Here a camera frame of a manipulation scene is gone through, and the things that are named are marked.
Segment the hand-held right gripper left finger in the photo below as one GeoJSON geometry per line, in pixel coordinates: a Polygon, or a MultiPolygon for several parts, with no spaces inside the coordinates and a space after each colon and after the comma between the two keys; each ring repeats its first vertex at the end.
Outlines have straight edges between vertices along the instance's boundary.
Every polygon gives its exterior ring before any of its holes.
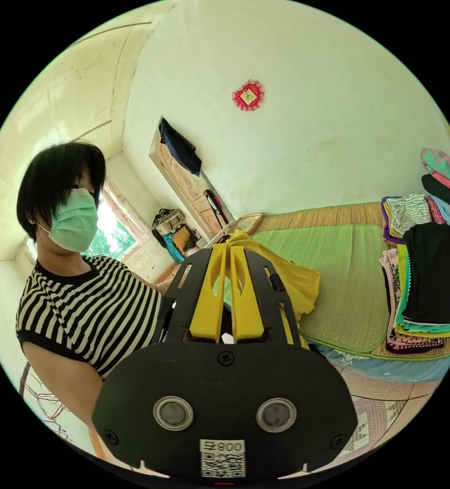
{"type": "Polygon", "coordinates": [[[193,339],[220,338],[227,245],[215,244],[209,252],[200,294],[189,329],[193,339]]]}

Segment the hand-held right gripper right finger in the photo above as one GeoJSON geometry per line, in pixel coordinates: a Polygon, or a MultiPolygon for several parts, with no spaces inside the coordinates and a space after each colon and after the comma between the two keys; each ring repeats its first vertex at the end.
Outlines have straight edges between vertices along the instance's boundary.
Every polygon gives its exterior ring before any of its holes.
{"type": "Polygon", "coordinates": [[[265,329],[254,282],[266,278],[266,268],[258,263],[249,264],[243,246],[231,246],[230,286],[232,335],[235,341],[263,341],[265,329]]]}

